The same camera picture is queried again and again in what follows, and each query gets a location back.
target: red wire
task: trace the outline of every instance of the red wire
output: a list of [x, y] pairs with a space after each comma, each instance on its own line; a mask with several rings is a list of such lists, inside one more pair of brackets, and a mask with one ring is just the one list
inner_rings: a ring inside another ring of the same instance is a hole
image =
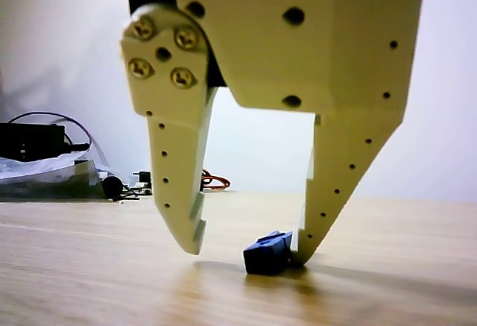
[[[221, 185], [211, 185], [213, 181], [221, 183]], [[206, 169], [202, 169], [202, 187], [212, 190], [224, 190], [230, 186], [230, 181], [224, 177], [211, 175]]]

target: beige plastic bracket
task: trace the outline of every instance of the beige plastic bracket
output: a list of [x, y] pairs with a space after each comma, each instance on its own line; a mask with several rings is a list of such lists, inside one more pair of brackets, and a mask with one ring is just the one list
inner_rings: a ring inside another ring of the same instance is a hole
[[[136, 111], [151, 112], [157, 206], [181, 247], [198, 254], [205, 225], [198, 190], [215, 91], [205, 85], [209, 43], [242, 107], [315, 114], [306, 203], [292, 240], [294, 261], [306, 263], [402, 122], [421, 0], [176, 2], [177, 10], [150, 5], [136, 12], [133, 19], [154, 21], [154, 37], [138, 39], [132, 22], [122, 40], [126, 64], [145, 59], [152, 67], [141, 80], [126, 66]], [[204, 32], [197, 51], [174, 44], [181, 25]], [[160, 46], [171, 52], [166, 63], [157, 60]], [[192, 88], [171, 84], [177, 67], [193, 72]]]

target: cable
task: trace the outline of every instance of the cable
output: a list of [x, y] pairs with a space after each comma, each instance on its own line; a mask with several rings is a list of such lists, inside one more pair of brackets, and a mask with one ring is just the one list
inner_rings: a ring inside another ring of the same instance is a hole
[[[213, 181], [222, 183], [220, 186], [211, 186]], [[211, 175], [206, 169], [202, 169], [202, 188], [208, 188], [212, 190], [224, 190], [230, 186], [230, 181], [224, 177], [218, 177], [217, 175]]]
[[79, 128], [81, 128], [81, 130], [83, 130], [83, 132], [88, 136], [88, 140], [89, 140], [89, 145], [95, 145], [96, 149], [98, 150], [98, 154], [99, 154], [99, 157], [101, 158], [101, 162], [105, 165], [105, 166], [109, 166], [109, 163], [107, 161], [107, 158], [106, 156], [104, 155], [103, 151], [101, 150], [101, 147], [99, 146], [99, 144], [96, 142], [96, 140], [93, 138], [93, 136], [91, 135], [91, 133], [81, 124], [79, 123], [77, 120], [71, 118], [71, 117], [68, 117], [66, 115], [63, 115], [61, 113], [56, 113], [56, 112], [42, 112], [42, 111], [34, 111], [34, 112], [27, 112], [27, 113], [23, 113], [17, 117], [14, 117], [13, 119], [11, 119], [10, 121], [8, 121], [8, 123], [12, 123], [12, 122], [15, 122], [16, 120], [18, 119], [22, 119], [23, 117], [26, 117], [26, 116], [32, 116], [32, 115], [45, 115], [45, 116], [56, 116], [56, 117], [61, 117], [61, 120], [66, 120], [66, 121], [69, 121], [69, 122], [72, 122], [74, 123], [75, 125], [77, 125]]
[[[73, 122], [67, 118], [61, 118], [61, 119], [55, 119], [51, 124], [54, 125], [54, 124], [57, 124], [57, 123], [60, 123], [60, 122]], [[91, 136], [91, 140], [92, 142], [94, 143], [95, 147], [96, 147], [96, 150], [98, 151], [98, 154], [99, 154], [99, 157], [101, 159], [101, 162], [105, 165], [105, 166], [109, 166], [110, 163], [107, 161], [107, 158], [106, 158], [106, 155], [104, 154], [103, 150], [101, 149], [100, 145], [98, 144], [98, 142], [95, 140], [95, 138], [93, 136]]]

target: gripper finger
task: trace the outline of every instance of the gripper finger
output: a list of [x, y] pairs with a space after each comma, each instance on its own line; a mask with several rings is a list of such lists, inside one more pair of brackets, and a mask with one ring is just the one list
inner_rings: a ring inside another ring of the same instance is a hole
[[216, 92], [206, 84], [206, 40], [187, 16], [150, 4], [136, 11], [121, 45], [134, 109], [148, 119], [156, 206], [180, 247], [199, 254], [200, 179]]
[[399, 110], [349, 110], [315, 117], [306, 202], [291, 244], [295, 263], [303, 265], [312, 257], [402, 118]]

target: black device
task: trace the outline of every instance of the black device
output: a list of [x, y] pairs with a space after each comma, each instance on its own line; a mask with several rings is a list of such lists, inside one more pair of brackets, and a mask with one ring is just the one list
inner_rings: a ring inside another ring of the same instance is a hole
[[89, 143], [65, 142], [65, 126], [0, 123], [0, 157], [20, 162], [44, 160], [73, 151], [86, 151]]
[[133, 175], [138, 175], [139, 176], [139, 182], [140, 183], [146, 183], [146, 188], [151, 188], [151, 173], [150, 172], [137, 172], [133, 173]]

